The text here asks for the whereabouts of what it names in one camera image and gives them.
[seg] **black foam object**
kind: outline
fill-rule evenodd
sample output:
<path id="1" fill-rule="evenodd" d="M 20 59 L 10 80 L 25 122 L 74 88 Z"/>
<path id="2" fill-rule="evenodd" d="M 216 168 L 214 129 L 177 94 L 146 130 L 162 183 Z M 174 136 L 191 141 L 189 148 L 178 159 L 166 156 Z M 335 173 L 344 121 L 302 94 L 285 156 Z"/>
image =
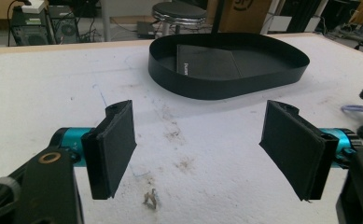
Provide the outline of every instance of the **black foam object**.
<path id="1" fill-rule="evenodd" d="M 259 143 L 301 200 L 321 198 L 339 139 L 322 133 L 299 110 L 268 101 Z"/>
<path id="2" fill-rule="evenodd" d="M 105 119 L 81 140 L 92 198 L 114 197 L 136 147 L 132 101 L 107 107 Z"/>
<path id="3" fill-rule="evenodd" d="M 177 45 L 229 50 L 241 77 L 213 80 L 178 74 Z M 168 35 L 150 45 L 148 71 L 168 91 L 193 99 L 220 100 L 295 83 L 300 80 L 309 62 L 300 50 L 264 35 Z"/>

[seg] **cardboard box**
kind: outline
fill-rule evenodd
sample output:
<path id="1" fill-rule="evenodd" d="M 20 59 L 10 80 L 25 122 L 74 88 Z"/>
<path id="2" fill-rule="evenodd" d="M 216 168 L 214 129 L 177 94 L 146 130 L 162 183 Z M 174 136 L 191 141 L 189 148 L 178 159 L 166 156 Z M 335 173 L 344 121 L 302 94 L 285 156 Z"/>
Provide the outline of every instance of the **cardboard box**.
<path id="1" fill-rule="evenodd" d="M 272 0 L 227 0 L 219 31 L 259 34 L 271 3 Z"/>

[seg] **stool leg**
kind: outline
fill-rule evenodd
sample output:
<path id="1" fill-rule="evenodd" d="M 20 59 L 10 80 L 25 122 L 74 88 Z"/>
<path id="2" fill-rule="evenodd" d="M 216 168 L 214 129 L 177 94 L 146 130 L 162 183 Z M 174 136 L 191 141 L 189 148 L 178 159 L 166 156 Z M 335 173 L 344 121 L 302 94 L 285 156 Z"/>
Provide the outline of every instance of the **stool leg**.
<path id="1" fill-rule="evenodd" d="M 180 34 L 180 26 L 179 25 L 176 25 L 176 27 L 175 27 L 175 34 L 176 35 L 179 35 Z"/>
<path id="2" fill-rule="evenodd" d="M 170 27 L 169 23 L 167 23 L 167 22 L 163 23 L 163 29 L 161 30 L 161 36 L 166 36 L 169 34 L 169 27 Z"/>

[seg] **metal stool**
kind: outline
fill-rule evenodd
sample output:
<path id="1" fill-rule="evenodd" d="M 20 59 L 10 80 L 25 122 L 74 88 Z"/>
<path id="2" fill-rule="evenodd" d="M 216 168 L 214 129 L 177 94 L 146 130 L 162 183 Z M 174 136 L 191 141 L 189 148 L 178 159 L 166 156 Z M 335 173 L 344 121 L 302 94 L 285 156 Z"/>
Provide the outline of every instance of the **metal stool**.
<path id="1" fill-rule="evenodd" d="M 163 21 L 163 35 L 169 34 L 169 25 L 175 25 L 175 33 L 180 33 L 180 25 L 199 25 L 205 22 L 206 11 L 181 2 L 162 2 L 152 7 L 152 16 Z"/>

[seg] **stool seat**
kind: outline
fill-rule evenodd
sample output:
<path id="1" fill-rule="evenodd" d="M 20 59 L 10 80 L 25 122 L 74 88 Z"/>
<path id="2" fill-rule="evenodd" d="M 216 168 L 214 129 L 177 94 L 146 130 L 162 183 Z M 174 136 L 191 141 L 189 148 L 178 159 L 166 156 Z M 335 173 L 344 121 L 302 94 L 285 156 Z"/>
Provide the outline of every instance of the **stool seat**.
<path id="1" fill-rule="evenodd" d="M 193 25 L 205 22 L 206 11 L 180 2 L 162 2 L 153 6 L 152 16 L 175 25 Z"/>

